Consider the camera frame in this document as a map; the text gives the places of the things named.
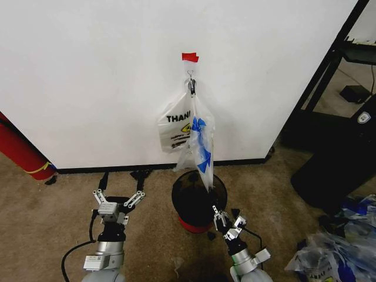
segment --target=black cable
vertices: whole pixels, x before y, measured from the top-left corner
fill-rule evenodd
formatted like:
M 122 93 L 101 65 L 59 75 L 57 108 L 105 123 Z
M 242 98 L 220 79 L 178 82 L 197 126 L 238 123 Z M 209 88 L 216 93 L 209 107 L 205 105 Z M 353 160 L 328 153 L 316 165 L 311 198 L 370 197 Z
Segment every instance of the black cable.
M 69 251 L 67 251 L 65 253 L 65 255 L 63 256 L 63 259 L 61 260 L 61 272 L 63 274 L 63 277 L 64 277 L 64 280 L 65 282 L 69 282 L 69 278 L 68 278 L 68 275 L 66 274 L 66 271 L 65 271 L 65 260 L 67 258 L 67 256 L 73 252 L 74 250 L 78 249 L 78 248 L 81 248 L 85 245 L 88 245 L 88 244 L 92 244 L 92 243 L 95 243 L 96 241 L 93 239 L 93 225 L 94 225 L 94 219 L 96 218 L 96 216 L 98 215 L 98 210 L 93 210 L 93 213 L 92 213 L 92 219 L 90 221 L 90 225 L 89 225 L 89 240 L 90 241 L 87 241 L 87 242 L 84 242 L 82 244 L 79 244 L 73 248 L 71 248 Z
M 371 72 L 372 72 L 372 87 L 371 87 L 371 96 L 372 96 L 374 94 L 374 86 L 375 86 L 374 65 L 371 65 Z
M 63 256 L 63 259 L 61 260 L 61 272 L 63 273 L 65 282 L 69 282 L 68 275 L 66 275 L 66 271 L 65 271 L 65 260 L 66 260 L 66 257 L 71 252 L 73 252 L 74 250 L 76 250 L 78 248 L 81 248 L 81 247 L 83 247 L 85 245 L 92 244 L 92 243 L 94 243 L 94 242 L 93 241 L 87 241 L 87 242 L 84 242 L 84 243 L 82 243 L 80 245 L 77 245 L 77 246 L 71 248 L 69 251 L 67 251 L 66 254 Z
M 255 232 L 252 232 L 251 230 L 248 230 L 246 229 L 245 227 L 242 227 L 244 231 L 248 232 L 249 234 L 251 234 L 252 236 L 254 237 L 257 237 L 258 240 L 260 241 L 260 250 L 263 249 L 263 239 L 261 238 L 260 235 L 258 235 L 257 233 Z M 264 270 L 264 263 L 261 263 L 261 269 Z

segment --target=red tape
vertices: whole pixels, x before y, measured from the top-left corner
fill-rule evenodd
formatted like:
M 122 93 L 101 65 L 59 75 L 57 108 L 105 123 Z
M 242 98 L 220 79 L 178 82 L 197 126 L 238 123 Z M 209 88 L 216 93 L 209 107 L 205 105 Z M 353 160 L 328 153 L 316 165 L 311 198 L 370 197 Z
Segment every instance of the red tape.
M 199 61 L 199 57 L 196 55 L 196 53 L 182 53 L 182 60 L 197 63 Z

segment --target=black box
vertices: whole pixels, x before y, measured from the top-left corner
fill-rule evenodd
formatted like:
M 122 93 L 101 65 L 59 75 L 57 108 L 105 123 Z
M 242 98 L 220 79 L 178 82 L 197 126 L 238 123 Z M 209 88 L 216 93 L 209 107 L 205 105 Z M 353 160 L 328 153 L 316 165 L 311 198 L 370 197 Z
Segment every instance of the black box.
M 356 104 L 364 103 L 368 97 L 370 97 L 370 92 L 366 90 L 361 85 L 347 85 L 341 91 L 340 95 L 347 101 Z

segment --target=red trash can base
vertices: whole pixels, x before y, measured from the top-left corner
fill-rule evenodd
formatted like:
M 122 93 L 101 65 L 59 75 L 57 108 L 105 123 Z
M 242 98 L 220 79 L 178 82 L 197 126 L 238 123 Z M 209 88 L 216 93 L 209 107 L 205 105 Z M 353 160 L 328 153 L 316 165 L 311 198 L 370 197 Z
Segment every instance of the red trash can base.
M 193 226 L 193 225 L 190 225 L 188 223 L 186 223 L 185 221 L 183 221 L 180 216 L 179 216 L 179 221 L 180 223 L 182 224 L 182 226 L 184 227 L 185 230 L 188 230 L 189 232 L 192 232 L 192 233 L 204 233 L 206 231 L 208 231 L 213 223 L 209 223 L 209 225 L 207 226 Z

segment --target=black baseboard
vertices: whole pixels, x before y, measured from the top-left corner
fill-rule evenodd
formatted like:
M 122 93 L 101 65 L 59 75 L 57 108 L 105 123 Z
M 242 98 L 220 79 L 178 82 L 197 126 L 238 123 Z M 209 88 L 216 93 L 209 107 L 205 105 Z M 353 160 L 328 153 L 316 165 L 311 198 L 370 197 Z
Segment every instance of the black baseboard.
M 214 162 L 214 166 L 234 166 L 234 165 L 253 165 L 262 164 L 266 162 L 265 159 L 245 159 L 245 160 L 218 160 Z M 147 169 L 172 169 L 176 166 L 175 163 L 162 163 L 162 164 L 146 164 L 141 166 L 105 166 L 105 167 L 81 167 L 73 169 L 58 169 L 60 174 L 68 173 L 95 173 L 95 172 L 128 172 L 134 170 L 147 170 Z

